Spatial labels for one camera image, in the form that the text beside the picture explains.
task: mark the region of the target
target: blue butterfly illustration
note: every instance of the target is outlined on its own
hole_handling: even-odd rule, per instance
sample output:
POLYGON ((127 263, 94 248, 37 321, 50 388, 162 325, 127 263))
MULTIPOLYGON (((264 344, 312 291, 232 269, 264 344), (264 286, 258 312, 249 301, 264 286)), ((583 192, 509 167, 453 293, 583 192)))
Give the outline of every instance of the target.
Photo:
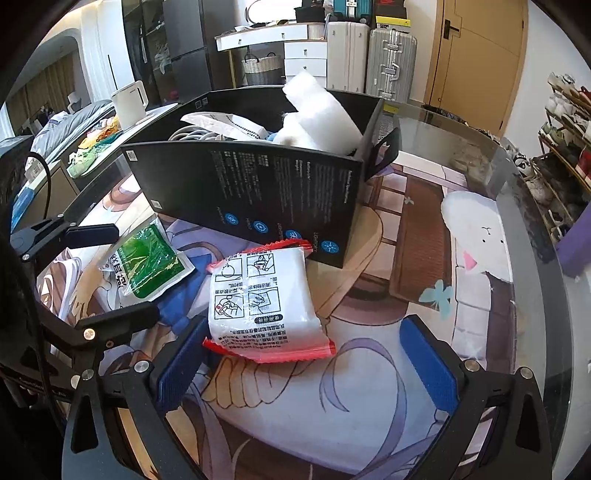
POLYGON ((435 288, 425 288, 418 301, 421 303, 431 303, 432 306, 437 307, 437 310, 441 314, 441 319, 445 320, 452 313, 452 305, 450 303, 452 295, 453 287, 450 285, 444 290, 443 280, 437 280, 435 282, 435 288))

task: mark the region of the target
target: instruction illustration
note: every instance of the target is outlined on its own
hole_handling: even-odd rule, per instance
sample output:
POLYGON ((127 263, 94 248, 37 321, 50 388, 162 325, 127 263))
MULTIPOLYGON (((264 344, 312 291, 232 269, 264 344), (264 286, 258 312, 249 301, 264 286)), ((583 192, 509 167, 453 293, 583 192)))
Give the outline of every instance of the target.
POLYGON ((216 295, 215 302, 216 319, 244 318, 244 297, 242 294, 216 295))
POLYGON ((280 312, 279 289, 274 287, 249 290, 248 309, 251 316, 280 312))
POLYGON ((242 278, 242 258, 227 260, 220 272, 216 275, 216 281, 236 281, 242 278))
POLYGON ((249 277, 271 275, 275 273, 275 259, 272 253, 248 256, 246 270, 249 277))

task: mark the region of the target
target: metal screw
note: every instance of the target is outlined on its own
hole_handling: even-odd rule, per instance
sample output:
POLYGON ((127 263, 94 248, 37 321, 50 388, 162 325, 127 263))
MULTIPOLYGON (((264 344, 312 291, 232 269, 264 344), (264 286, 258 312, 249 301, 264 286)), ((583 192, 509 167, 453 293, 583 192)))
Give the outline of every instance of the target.
POLYGON ((86 340, 92 340, 96 336, 96 332, 92 328, 87 328, 84 330, 84 338, 86 340))
POLYGON ((145 372, 148 368, 150 368, 150 362, 146 360, 140 360, 134 365, 134 370, 139 374, 145 372))
POLYGON ((480 370, 480 364, 472 358, 464 361, 464 367, 470 372, 478 372, 480 370))
POLYGON ((529 380, 530 378, 534 377, 534 373, 527 367, 523 367, 519 373, 521 374, 521 376, 523 378, 526 378, 527 380, 529 380))
POLYGON ((82 375, 80 376, 80 378, 82 380, 90 380, 94 376, 95 376, 95 371, 88 368, 82 372, 82 375))

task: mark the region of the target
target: white drawer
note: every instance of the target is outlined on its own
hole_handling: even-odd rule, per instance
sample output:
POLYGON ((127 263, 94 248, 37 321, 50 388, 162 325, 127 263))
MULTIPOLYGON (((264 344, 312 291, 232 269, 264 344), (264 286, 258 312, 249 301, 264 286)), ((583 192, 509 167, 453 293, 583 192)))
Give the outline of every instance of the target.
POLYGON ((292 24, 274 27, 254 28, 242 32, 231 33, 216 39, 218 51, 230 48, 246 47, 259 43, 274 41, 307 40, 308 25, 292 24))
POLYGON ((325 41, 295 41, 285 43, 287 59, 326 59, 325 41))
POLYGON ((322 59, 285 59, 285 75, 297 75, 302 70, 314 77, 326 77, 326 60, 322 59))
MULTIPOLYGON (((295 75, 292 76, 286 76, 285 77, 285 82, 289 82, 295 75)), ((316 81, 321 84, 324 88, 326 88, 326 77, 314 77, 316 79, 316 81)))

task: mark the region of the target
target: teal suitcase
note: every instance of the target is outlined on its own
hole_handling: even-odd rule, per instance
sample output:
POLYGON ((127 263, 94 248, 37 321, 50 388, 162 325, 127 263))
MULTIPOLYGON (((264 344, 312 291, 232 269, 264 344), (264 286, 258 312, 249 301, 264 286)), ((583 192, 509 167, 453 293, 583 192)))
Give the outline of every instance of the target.
POLYGON ((335 0, 335 15, 343 20, 370 24, 373 0, 335 0))

